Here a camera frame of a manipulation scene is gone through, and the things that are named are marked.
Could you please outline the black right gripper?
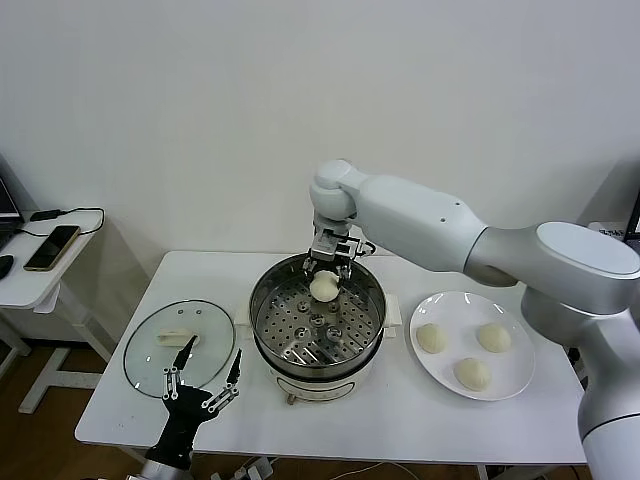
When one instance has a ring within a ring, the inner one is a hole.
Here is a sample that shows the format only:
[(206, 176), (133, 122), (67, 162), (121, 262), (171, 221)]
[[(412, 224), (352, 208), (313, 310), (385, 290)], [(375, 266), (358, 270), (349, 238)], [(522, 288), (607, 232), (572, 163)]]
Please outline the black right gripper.
[(302, 263), (307, 280), (312, 280), (320, 267), (335, 268), (338, 284), (349, 281), (352, 263), (360, 241), (354, 237), (338, 234), (316, 234), (308, 254)]

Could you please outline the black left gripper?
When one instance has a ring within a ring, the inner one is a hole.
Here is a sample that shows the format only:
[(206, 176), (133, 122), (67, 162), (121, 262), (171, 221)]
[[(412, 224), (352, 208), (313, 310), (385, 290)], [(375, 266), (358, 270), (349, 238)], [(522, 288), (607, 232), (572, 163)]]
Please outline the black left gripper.
[(169, 413), (157, 443), (147, 450), (146, 459), (190, 459), (199, 426), (217, 416), (238, 395), (242, 350), (236, 353), (226, 384), (213, 395), (205, 390), (181, 385), (181, 372), (197, 340), (193, 335), (177, 353), (173, 364), (163, 369), (163, 404)]

